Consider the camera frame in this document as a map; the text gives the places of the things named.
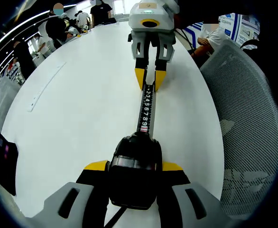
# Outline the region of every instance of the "person's arm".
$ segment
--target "person's arm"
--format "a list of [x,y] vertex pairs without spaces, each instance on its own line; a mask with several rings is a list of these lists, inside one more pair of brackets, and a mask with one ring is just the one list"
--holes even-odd
[[95,18],[94,18],[93,14],[92,14],[92,28],[93,27],[95,27]]
[[210,45],[210,42],[208,41],[207,38],[198,37],[197,43],[200,44],[200,45]]
[[45,46],[46,43],[43,43],[40,48],[38,49],[38,52],[41,51],[41,49]]
[[195,60],[197,57],[201,57],[206,55],[207,52],[213,52],[214,49],[211,45],[201,45],[199,48],[197,48],[194,53],[191,54],[191,57]]
[[111,6],[109,4],[106,4],[105,6],[106,6],[106,9],[107,9],[107,15],[108,15],[109,18],[111,18],[111,10],[112,10],[112,8],[111,8]]

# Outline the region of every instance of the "gray plastic cover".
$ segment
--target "gray plastic cover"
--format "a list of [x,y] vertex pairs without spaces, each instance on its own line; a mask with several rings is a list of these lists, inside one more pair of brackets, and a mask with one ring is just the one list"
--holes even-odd
[[[92,185],[69,182],[44,201],[41,212],[28,218],[33,227],[41,228],[81,228],[86,203],[93,190]],[[68,218],[59,215],[59,210],[71,190],[78,192]]]

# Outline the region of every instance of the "black device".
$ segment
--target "black device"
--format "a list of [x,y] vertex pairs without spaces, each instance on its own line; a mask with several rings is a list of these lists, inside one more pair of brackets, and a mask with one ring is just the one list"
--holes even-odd
[[156,199],[162,171],[161,147],[145,132],[135,132],[118,144],[109,170],[112,204],[147,210]]
[[10,194],[16,195],[16,167],[18,149],[0,133],[0,185]]

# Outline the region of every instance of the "white shirt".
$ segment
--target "white shirt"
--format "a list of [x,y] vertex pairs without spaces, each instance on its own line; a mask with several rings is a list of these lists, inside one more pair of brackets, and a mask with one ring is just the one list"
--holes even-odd
[[45,54],[48,51],[48,46],[46,44],[45,39],[43,37],[39,37],[39,39],[38,39],[38,47],[40,48],[42,46],[42,44],[44,44],[44,43],[45,43],[44,47],[40,50],[40,52],[42,54]]
[[77,15],[77,19],[76,19],[77,21],[79,21],[78,26],[87,25],[87,19],[86,18],[89,18],[88,13],[85,13],[85,12],[79,13]]
[[217,50],[221,43],[228,38],[221,27],[218,27],[214,31],[209,32],[203,25],[201,27],[201,33],[199,37],[207,38],[214,50]]

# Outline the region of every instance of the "black cable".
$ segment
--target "black cable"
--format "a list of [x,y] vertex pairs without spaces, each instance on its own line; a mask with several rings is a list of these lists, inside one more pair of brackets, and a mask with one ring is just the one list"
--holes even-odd
[[188,37],[186,36],[185,32],[184,32],[182,29],[181,29],[181,31],[182,31],[182,33],[184,34],[184,36],[181,35],[181,33],[177,31],[177,29],[175,29],[175,32],[178,33],[180,36],[182,36],[182,38],[185,39],[185,40],[189,43],[191,49],[193,50],[192,43],[189,41],[189,39],[188,39]]
[[105,225],[104,228],[112,228],[123,215],[126,209],[127,207],[121,207],[118,212],[111,218],[111,220]]

